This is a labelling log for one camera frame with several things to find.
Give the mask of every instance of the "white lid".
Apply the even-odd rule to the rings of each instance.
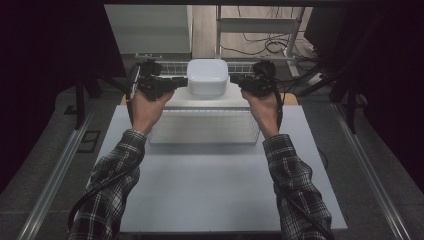
[[[195,59],[188,63],[187,78],[193,82],[222,82],[228,79],[228,65],[221,59]]]

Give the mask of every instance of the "white tabletop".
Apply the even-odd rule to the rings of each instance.
[[[130,128],[126,106],[117,106],[99,157]],[[346,223],[301,106],[285,106],[282,133],[313,169],[312,181],[333,216]],[[150,145],[141,177],[128,197],[122,232],[280,231],[279,216],[260,133],[256,145]]]

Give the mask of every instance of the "dark background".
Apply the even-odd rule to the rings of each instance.
[[[365,116],[424,191],[424,7],[418,1],[392,2],[380,12],[384,17],[353,73],[368,102]],[[325,70],[344,66],[374,13],[361,7],[313,9],[304,35]]]
[[[93,71],[125,76],[102,4],[0,3],[0,190],[19,169],[56,96]]]

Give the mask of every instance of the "sleeve cuff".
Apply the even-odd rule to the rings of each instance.
[[[280,160],[283,157],[296,156],[296,150],[288,134],[280,134],[263,141],[266,158],[268,162]]]
[[[134,129],[128,129],[124,132],[118,145],[130,147],[137,152],[144,147],[146,140],[147,137],[144,135],[144,133]]]

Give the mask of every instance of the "hand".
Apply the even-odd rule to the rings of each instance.
[[[250,112],[259,125],[265,139],[279,135],[277,126],[277,100],[273,93],[263,98],[257,98],[248,91],[241,89],[241,95],[249,102]]]
[[[162,116],[165,104],[172,98],[172,95],[174,95],[174,91],[164,93],[158,100],[150,102],[144,93],[137,92],[131,99],[133,111],[132,128],[145,135],[149,134]]]

